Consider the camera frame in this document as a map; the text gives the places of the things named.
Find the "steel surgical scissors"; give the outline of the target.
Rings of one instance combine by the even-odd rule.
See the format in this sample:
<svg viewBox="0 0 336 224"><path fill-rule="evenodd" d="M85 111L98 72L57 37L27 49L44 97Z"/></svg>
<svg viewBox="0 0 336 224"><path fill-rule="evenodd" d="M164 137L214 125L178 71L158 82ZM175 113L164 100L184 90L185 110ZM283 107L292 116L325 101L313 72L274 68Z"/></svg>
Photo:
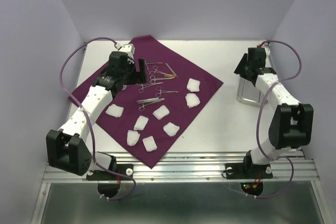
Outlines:
<svg viewBox="0 0 336 224"><path fill-rule="evenodd" d="M165 78L165 77L157 78L156 76L150 76L150 83L157 83L162 80L171 80L171 79L174 78Z"/></svg>

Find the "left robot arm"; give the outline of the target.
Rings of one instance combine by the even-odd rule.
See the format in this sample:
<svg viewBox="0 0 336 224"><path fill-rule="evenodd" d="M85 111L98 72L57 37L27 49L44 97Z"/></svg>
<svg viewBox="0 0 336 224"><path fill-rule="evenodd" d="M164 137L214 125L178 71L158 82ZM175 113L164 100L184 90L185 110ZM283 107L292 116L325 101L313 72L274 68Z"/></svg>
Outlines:
<svg viewBox="0 0 336 224"><path fill-rule="evenodd" d="M84 175L96 168L92 153L86 146L89 127L94 125L102 111L124 88L146 83L145 63L139 59L140 70L134 62L135 47L126 44L113 51L108 65L98 74L88 93L70 119L58 130L50 130L46 136L48 163L54 168L76 175Z"/></svg>

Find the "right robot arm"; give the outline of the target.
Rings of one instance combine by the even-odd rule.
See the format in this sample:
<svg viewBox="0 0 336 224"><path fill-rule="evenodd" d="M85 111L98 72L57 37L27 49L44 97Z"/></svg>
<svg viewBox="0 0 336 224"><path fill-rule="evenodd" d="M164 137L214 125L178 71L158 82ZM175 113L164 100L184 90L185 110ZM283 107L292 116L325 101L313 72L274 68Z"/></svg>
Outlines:
<svg viewBox="0 0 336 224"><path fill-rule="evenodd" d="M267 139L257 140L257 147L243 159L241 170L248 177L266 170L266 165L288 149L298 149L311 141L313 107L290 94L275 70L266 66L268 55L265 47L249 48L234 71L264 95L261 106L269 103L274 110Z"/></svg>

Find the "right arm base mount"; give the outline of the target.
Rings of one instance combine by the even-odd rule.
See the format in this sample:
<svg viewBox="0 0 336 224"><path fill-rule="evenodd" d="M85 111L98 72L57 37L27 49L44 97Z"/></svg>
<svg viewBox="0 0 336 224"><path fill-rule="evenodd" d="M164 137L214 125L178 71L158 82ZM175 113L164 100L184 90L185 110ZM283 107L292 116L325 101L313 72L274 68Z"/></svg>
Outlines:
<svg viewBox="0 0 336 224"><path fill-rule="evenodd" d="M260 196L264 189L263 179L272 179L270 165L250 165L243 162L226 163L222 176L229 180L241 180L240 186L244 193L252 196Z"/></svg>

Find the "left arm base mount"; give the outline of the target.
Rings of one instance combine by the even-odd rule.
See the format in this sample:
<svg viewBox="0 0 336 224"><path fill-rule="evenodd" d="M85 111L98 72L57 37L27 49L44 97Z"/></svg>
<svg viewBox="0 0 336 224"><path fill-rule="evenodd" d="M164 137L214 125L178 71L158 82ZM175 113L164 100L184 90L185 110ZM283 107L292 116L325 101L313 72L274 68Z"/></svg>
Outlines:
<svg viewBox="0 0 336 224"><path fill-rule="evenodd" d="M133 164L118 164L115 173L102 171L88 171L86 180L97 182L97 192L101 199L107 201L119 200L128 196L133 191L134 182L128 177L133 177Z"/></svg>

